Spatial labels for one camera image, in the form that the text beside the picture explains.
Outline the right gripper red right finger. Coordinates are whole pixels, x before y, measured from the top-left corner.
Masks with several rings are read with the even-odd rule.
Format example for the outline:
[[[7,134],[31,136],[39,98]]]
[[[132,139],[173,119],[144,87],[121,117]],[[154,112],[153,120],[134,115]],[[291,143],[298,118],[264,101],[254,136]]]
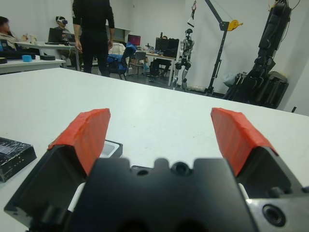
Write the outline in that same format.
[[[219,150],[251,199],[303,195],[303,186],[269,140],[243,113],[213,108]]]

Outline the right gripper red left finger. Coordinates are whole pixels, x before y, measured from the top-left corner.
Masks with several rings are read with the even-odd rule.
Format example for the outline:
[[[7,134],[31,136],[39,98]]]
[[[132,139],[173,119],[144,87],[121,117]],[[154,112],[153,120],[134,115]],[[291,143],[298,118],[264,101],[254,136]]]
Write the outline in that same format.
[[[38,218],[46,206],[68,208],[103,151],[110,117],[108,108],[79,113],[48,146],[4,212],[27,219]]]

